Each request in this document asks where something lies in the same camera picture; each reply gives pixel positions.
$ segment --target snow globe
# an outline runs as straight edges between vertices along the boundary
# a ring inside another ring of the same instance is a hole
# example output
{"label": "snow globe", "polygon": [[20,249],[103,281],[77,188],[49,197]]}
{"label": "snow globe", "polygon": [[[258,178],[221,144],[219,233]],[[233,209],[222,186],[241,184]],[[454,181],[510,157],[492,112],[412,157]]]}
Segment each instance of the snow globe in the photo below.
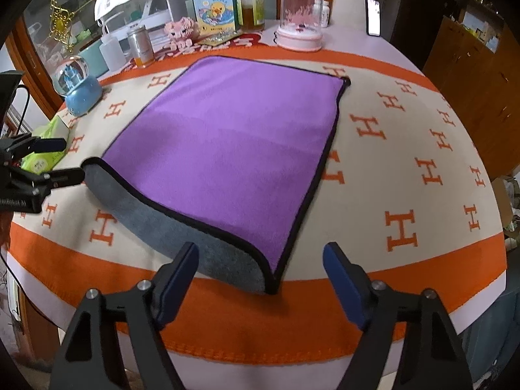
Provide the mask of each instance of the snow globe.
{"label": "snow globe", "polygon": [[323,0],[281,0],[276,44],[294,51],[321,48]]}
{"label": "snow globe", "polygon": [[53,77],[54,90],[65,97],[65,105],[73,116],[87,113],[101,98],[103,88],[88,74],[83,57],[70,56],[63,60]]}

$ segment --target yellow bottle label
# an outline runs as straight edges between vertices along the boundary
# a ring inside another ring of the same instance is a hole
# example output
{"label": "yellow bottle label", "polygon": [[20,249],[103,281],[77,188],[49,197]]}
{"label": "yellow bottle label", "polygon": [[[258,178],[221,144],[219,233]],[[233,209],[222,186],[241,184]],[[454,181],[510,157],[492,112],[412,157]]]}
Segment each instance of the yellow bottle label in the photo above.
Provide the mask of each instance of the yellow bottle label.
{"label": "yellow bottle label", "polygon": [[253,21],[255,25],[264,24],[264,0],[253,1]]}
{"label": "yellow bottle label", "polygon": [[238,24],[240,26],[244,26],[244,18],[242,17],[242,1],[237,0],[237,14],[238,14]]}

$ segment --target box with duck illustration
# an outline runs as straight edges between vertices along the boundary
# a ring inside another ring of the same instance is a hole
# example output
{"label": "box with duck illustration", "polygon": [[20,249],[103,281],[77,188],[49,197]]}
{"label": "box with duck illustration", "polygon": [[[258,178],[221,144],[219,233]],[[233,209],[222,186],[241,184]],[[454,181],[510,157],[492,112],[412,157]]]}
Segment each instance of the box with duck illustration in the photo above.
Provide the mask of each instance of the box with duck illustration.
{"label": "box with duck illustration", "polygon": [[237,0],[193,0],[202,35],[237,31]]}

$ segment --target glass bottle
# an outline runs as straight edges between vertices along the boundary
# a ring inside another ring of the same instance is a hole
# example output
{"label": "glass bottle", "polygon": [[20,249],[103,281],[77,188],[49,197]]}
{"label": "glass bottle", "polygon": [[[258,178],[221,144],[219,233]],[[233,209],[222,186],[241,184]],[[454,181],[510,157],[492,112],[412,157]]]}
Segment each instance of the glass bottle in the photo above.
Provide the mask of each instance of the glass bottle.
{"label": "glass bottle", "polygon": [[237,10],[243,31],[264,30],[264,0],[237,0]]}

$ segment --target person's hand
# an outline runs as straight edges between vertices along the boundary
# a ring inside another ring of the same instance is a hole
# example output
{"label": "person's hand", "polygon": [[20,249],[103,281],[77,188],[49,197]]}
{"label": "person's hand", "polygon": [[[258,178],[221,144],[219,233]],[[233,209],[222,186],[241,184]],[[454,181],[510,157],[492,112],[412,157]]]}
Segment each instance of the person's hand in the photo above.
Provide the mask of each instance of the person's hand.
{"label": "person's hand", "polygon": [[9,211],[0,213],[0,246],[3,246],[4,243],[9,244],[11,241],[9,234],[13,214]]}

